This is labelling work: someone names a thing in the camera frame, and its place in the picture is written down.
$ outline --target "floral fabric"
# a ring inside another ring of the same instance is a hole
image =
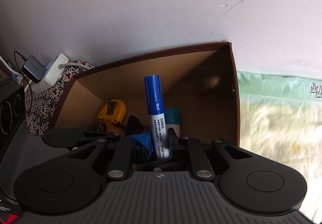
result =
[[[83,61],[74,60],[70,63],[79,63],[90,68],[95,66]],[[62,77],[54,86],[40,93],[39,95],[33,92],[33,103],[29,116],[26,114],[27,127],[32,135],[42,136],[44,131],[48,129],[50,121],[54,115],[59,99],[64,92],[68,81],[72,76],[85,71],[85,68],[76,66],[67,66],[62,74]],[[29,109],[31,103],[30,89],[25,93],[26,109]]]

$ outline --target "gray rubber base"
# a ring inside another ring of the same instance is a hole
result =
[[[68,152],[66,148],[47,146],[40,136],[29,134],[24,120],[13,137],[0,164],[0,185],[5,194],[16,200],[13,184],[26,169]]]
[[[243,212],[224,200],[214,184],[194,180],[186,171],[136,171],[130,179],[109,183],[102,196],[83,210],[62,216],[40,216],[25,212],[15,221],[15,224],[20,223],[301,224],[311,222],[298,211],[274,217]]]

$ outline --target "brown cardboard box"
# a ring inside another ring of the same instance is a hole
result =
[[[239,145],[239,95],[231,43],[208,43],[124,59],[74,76],[55,110],[50,128],[85,128],[111,99],[144,125],[149,115],[145,76],[159,75],[165,107],[181,110],[181,135]]]

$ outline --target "logo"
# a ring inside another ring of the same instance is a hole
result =
[[[5,212],[6,212],[6,211],[10,211],[10,209],[9,209],[9,208],[7,208],[7,207],[2,207],[2,206],[0,206],[0,209],[1,209],[1,210],[3,210],[3,211],[5,211]]]
[[[156,175],[156,177],[158,177],[159,179],[162,179],[163,177],[165,177],[165,175],[160,173],[160,174]]]
[[[163,118],[161,118],[161,128],[164,129],[164,122],[163,122]]]

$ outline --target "yellow tape measure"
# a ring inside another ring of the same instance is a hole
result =
[[[122,100],[109,101],[100,111],[98,118],[106,119],[114,124],[121,123],[126,113],[126,106]]]

